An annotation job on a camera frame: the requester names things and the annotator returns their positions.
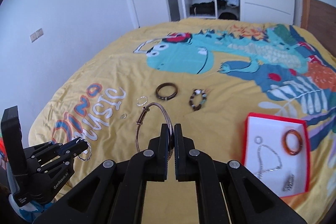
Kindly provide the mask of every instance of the beaded bracelet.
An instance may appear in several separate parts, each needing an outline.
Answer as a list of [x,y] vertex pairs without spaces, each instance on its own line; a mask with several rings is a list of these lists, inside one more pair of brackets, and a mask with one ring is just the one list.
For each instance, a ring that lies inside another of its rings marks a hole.
[[[198,106],[195,106],[193,99],[196,95],[199,95],[201,93],[202,93],[202,101]],[[189,105],[193,108],[194,111],[197,111],[202,107],[202,105],[205,103],[206,100],[207,100],[207,94],[205,93],[205,90],[194,90],[193,94],[190,96]]]

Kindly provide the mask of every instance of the brown wooden panel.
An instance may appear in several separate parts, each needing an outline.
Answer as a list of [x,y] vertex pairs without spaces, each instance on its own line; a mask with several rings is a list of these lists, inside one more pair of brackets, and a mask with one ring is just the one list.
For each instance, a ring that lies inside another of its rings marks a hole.
[[336,8],[319,0],[303,0],[301,28],[336,56]]

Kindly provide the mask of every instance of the bed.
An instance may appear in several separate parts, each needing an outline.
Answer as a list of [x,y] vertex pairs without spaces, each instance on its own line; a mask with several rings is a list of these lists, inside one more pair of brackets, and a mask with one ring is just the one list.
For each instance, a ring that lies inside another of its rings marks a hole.
[[[304,119],[309,191],[283,200],[315,224],[336,197],[335,68],[336,58],[296,26],[185,19],[140,28],[111,43],[58,89],[31,127],[29,144],[76,137],[90,142],[91,159],[75,160],[75,175],[60,198],[104,160],[120,162],[136,153],[142,96],[161,103],[195,147],[222,162],[242,159],[249,112]],[[169,101],[155,96],[165,82],[179,88]],[[189,105],[194,89],[208,90],[198,111]],[[159,135],[161,123],[159,110],[147,115],[141,150]],[[142,223],[198,223],[194,183],[177,182],[174,160],[168,165],[164,184],[147,184]]]

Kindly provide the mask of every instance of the electrical outlet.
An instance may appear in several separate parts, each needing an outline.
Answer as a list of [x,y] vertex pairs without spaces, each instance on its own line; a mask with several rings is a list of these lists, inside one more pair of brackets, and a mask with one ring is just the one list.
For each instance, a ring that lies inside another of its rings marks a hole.
[[37,34],[34,32],[33,34],[30,35],[30,40],[33,43],[37,39]]
[[33,34],[30,35],[30,40],[33,43],[36,39],[39,37],[43,36],[43,30],[42,28],[34,32]]
[[43,36],[43,30],[42,30],[42,28],[39,29],[39,30],[37,30],[37,31],[36,31],[36,34],[37,34],[37,38]]

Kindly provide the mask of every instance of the brown bangle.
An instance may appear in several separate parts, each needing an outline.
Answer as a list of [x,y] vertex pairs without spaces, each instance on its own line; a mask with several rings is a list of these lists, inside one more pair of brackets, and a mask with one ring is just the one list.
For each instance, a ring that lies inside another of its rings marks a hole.
[[[166,96],[166,97],[161,96],[159,94],[159,90],[162,89],[164,86],[169,86],[169,85],[175,88],[174,93],[172,95],[169,95],[169,96]],[[156,95],[157,98],[159,98],[161,100],[168,101],[170,99],[173,99],[177,95],[178,91],[179,91],[179,89],[177,88],[177,85],[175,85],[174,83],[163,83],[156,88],[155,95]]]
[[[288,134],[293,134],[296,136],[298,142],[299,142],[299,149],[297,151],[292,151],[289,149],[288,145],[287,145],[287,135]],[[292,156],[295,156],[297,155],[298,153],[300,153],[300,151],[302,150],[302,147],[303,147],[303,141],[302,141],[302,137],[301,135],[299,134],[299,132],[297,132],[296,130],[294,129],[291,129],[291,130],[288,130],[284,136],[282,137],[282,146],[283,148],[286,150],[286,152]]]

